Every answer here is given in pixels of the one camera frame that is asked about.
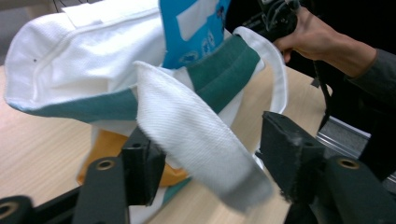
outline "dark sleeve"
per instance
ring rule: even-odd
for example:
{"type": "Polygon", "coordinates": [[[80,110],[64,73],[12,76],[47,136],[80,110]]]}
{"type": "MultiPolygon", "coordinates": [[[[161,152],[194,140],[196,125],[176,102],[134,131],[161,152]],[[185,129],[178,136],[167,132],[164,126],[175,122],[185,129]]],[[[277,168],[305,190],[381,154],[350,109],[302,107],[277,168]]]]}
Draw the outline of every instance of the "dark sleeve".
{"type": "Polygon", "coordinates": [[[365,74],[348,80],[378,101],[396,108],[396,55],[378,49],[372,67],[365,74]]]}

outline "yellow fabric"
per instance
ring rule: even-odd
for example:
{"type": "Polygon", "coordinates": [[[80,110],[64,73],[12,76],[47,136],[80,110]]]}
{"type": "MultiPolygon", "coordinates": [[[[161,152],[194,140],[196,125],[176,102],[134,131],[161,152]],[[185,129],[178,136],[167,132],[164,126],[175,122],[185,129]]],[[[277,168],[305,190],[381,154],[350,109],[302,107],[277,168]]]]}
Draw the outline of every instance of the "yellow fabric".
{"type": "MultiPolygon", "coordinates": [[[[93,147],[87,159],[83,162],[81,169],[78,172],[77,182],[82,185],[87,173],[88,166],[98,159],[103,157],[116,157],[120,154],[121,148],[126,142],[128,137],[100,130],[99,134],[93,144],[93,147]]],[[[187,172],[183,169],[174,169],[170,165],[165,164],[163,169],[163,177],[160,182],[160,187],[168,187],[177,184],[178,182],[186,179],[187,172]]]]}

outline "green stripe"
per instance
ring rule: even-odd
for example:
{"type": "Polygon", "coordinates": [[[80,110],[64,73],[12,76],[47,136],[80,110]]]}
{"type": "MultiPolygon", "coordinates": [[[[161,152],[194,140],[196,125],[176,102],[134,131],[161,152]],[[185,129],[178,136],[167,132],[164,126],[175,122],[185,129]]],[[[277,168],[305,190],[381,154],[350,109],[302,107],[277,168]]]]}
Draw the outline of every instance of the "green stripe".
{"type": "Polygon", "coordinates": [[[187,70],[195,92],[219,113],[246,86],[259,59],[240,36],[233,35],[187,70]]]}

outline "wooden table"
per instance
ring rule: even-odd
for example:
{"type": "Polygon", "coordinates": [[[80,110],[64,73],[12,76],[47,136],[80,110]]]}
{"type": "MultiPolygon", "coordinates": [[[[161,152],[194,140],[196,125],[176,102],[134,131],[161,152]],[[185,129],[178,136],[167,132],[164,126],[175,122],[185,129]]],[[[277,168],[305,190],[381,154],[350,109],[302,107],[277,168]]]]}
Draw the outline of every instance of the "wooden table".
{"type": "MultiPolygon", "coordinates": [[[[289,104],[284,115],[316,135],[325,104],[312,78],[287,68],[289,104]]],[[[0,94],[4,94],[0,67],[0,94]]],[[[269,109],[271,69],[247,85],[232,129],[250,151],[257,146],[262,112],[269,109]]],[[[71,119],[49,119],[22,114],[0,101],[0,198],[25,194],[35,206],[76,187],[76,174],[91,148],[91,127],[71,119]]],[[[224,206],[204,186],[191,181],[148,223],[283,223],[289,205],[276,194],[247,215],[224,206]]]]}

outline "sleeve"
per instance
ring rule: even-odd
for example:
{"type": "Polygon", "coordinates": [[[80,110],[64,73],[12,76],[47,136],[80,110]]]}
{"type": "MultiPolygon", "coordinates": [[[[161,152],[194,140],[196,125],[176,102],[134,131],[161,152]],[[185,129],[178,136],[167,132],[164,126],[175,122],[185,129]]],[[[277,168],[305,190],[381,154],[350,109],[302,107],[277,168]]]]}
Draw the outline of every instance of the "sleeve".
{"type": "Polygon", "coordinates": [[[378,101],[396,108],[396,55],[378,49],[370,69],[348,80],[378,101]]]}

